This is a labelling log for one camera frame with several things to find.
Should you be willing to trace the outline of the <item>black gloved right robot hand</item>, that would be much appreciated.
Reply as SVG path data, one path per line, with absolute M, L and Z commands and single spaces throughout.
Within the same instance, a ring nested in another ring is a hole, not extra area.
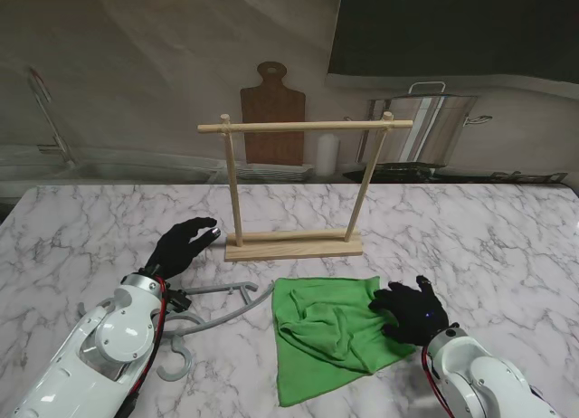
M 451 323 L 431 282 L 422 275 L 416 277 L 418 288 L 391 281 L 387 289 L 374 293 L 368 307 L 375 313 L 390 313 L 395 323 L 385 323 L 382 332 L 400 344 L 427 346 Z

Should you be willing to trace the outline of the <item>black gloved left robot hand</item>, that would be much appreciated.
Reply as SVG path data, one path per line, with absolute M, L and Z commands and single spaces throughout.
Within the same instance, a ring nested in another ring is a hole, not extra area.
M 195 217 L 177 223 L 157 242 L 145 270 L 168 280 L 189 268 L 193 259 L 212 244 L 221 231 L 211 217 Z

